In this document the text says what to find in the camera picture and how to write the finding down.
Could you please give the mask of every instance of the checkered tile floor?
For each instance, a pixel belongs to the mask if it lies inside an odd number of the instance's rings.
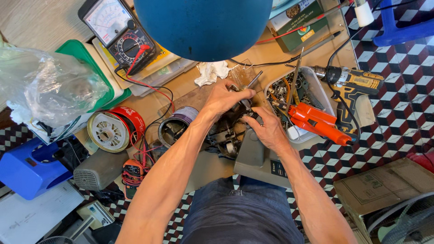
[[[434,1],[417,2],[395,8],[398,27],[405,27],[434,17]],[[377,47],[372,38],[383,33],[380,12],[375,12],[375,21],[362,30],[352,43],[361,69],[370,70],[386,77],[385,85],[376,96],[370,96],[377,122],[362,128],[358,145],[342,147],[321,144],[300,151],[300,157],[312,175],[324,188],[327,195],[341,212],[345,212],[336,197],[333,182],[375,168],[410,152],[426,152],[434,139],[434,37],[427,37],[406,43]],[[351,29],[357,29],[354,10],[345,16]],[[0,157],[21,143],[33,138],[27,128],[16,125],[0,130]],[[238,175],[234,177],[238,187]],[[80,189],[88,201],[95,197]],[[294,194],[287,190],[292,217],[301,226],[301,220]],[[184,219],[187,217],[194,192],[183,196],[164,234],[163,243],[179,243],[182,238]],[[106,207],[123,221],[128,201],[118,200],[117,204]]]

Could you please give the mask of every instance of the speaker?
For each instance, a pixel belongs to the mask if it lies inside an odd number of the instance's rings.
[[[111,153],[98,149],[74,170],[74,180],[80,188],[100,191],[112,183],[123,170],[129,159],[128,153]]]

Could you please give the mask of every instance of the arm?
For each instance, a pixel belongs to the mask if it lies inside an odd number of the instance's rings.
[[[213,88],[197,118],[148,172],[128,207],[116,244],[163,241],[208,130],[235,103],[255,95],[250,89],[229,92],[226,86],[231,83],[225,79]]]
[[[243,117],[243,120],[255,130],[261,142],[279,156],[309,240],[312,243],[357,243],[345,218],[304,166],[298,151],[289,144],[280,119],[262,107],[253,110],[262,117],[264,125],[260,126],[250,117]]]

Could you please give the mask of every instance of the yellow drill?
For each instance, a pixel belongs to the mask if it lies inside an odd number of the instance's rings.
[[[321,66],[311,68],[321,81],[327,82],[325,77],[328,77],[333,89],[344,99],[353,114],[355,113],[357,98],[361,95],[376,95],[384,83],[384,77],[355,68],[330,66],[327,76],[326,68]],[[338,96],[333,95],[332,98],[338,101],[336,126],[340,131],[352,134],[355,129],[351,125],[352,119],[348,111]]]

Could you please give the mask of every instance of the plastic sheet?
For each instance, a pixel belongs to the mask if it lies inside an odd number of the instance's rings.
[[[0,48],[0,96],[17,123],[36,120],[53,128],[91,110],[109,88],[75,57],[36,49]]]

